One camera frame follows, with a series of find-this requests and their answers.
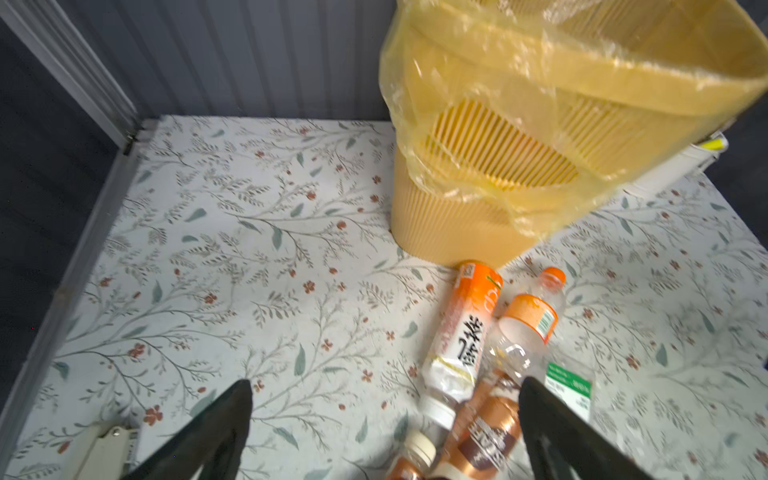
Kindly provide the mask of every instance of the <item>orange bottle cap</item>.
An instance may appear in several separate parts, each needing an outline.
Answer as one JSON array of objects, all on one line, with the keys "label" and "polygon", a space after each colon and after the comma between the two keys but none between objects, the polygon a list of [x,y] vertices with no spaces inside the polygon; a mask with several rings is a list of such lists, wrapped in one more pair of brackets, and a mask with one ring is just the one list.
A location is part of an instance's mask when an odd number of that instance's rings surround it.
[{"label": "orange bottle cap", "polygon": [[563,273],[563,270],[560,270],[556,266],[548,266],[542,273],[549,273],[553,277],[560,280],[563,285],[565,285],[565,273]]}]

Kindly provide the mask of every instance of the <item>barcode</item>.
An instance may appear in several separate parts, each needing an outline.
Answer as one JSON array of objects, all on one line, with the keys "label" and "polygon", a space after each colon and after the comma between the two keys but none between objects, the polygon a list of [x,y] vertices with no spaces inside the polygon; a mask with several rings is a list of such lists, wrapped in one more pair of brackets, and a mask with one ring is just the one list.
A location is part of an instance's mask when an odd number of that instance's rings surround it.
[{"label": "barcode", "polygon": [[554,316],[551,312],[545,310],[544,315],[541,316],[541,320],[538,323],[538,333],[539,335],[546,337],[549,333],[549,326],[552,324],[552,321],[554,321]]},{"label": "barcode", "polygon": [[462,278],[472,278],[475,276],[475,264],[474,263],[467,263],[464,265],[464,270],[462,271]]}]

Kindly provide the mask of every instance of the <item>red flower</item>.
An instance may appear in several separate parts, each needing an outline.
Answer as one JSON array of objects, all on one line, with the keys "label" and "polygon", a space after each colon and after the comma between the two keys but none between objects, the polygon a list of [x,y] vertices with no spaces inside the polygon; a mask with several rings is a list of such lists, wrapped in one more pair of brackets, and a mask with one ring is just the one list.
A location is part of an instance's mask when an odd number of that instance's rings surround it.
[{"label": "red flower", "polygon": [[128,356],[130,356],[132,359],[137,359],[141,356],[142,353],[144,353],[145,345],[143,343],[137,343],[134,345],[134,348],[128,350]]},{"label": "red flower", "polygon": [[763,464],[763,467],[768,468],[768,453],[762,450],[755,450],[755,460]]},{"label": "red flower", "polygon": [[640,369],[640,362],[636,358],[634,358],[634,355],[630,355],[627,357],[627,364],[635,370]]},{"label": "red flower", "polygon": [[152,409],[147,409],[144,413],[144,423],[149,426],[154,425],[155,422],[160,422],[163,419],[163,413],[160,411],[160,406],[155,405]]}]

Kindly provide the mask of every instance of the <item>table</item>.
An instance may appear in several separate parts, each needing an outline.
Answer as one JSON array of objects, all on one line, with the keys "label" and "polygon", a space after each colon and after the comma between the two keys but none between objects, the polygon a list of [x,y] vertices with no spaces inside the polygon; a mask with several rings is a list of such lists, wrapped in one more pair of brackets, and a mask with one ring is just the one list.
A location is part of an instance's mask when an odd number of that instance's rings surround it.
[{"label": "table", "polygon": [[[10,478],[56,478],[85,426],[117,415],[147,458],[239,378],[243,479],[380,477],[422,424],[419,364],[454,275],[388,231],[394,148],[385,122],[163,117]],[[649,473],[766,478],[767,264],[696,177],[618,195],[502,276],[508,300],[566,272],[552,348],[594,368],[592,425]],[[524,455],[508,476],[530,477]]]}]

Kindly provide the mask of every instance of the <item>trash can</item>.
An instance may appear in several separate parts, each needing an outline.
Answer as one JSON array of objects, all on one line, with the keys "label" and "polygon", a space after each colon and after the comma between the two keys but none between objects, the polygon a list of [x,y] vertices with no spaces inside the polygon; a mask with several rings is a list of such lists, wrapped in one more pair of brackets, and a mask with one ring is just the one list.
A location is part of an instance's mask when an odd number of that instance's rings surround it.
[{"label": "trash can", "polygon": [[754,102],[768,41],[733,0],[400,0],[379,85],[395,239],[498,267]]}]

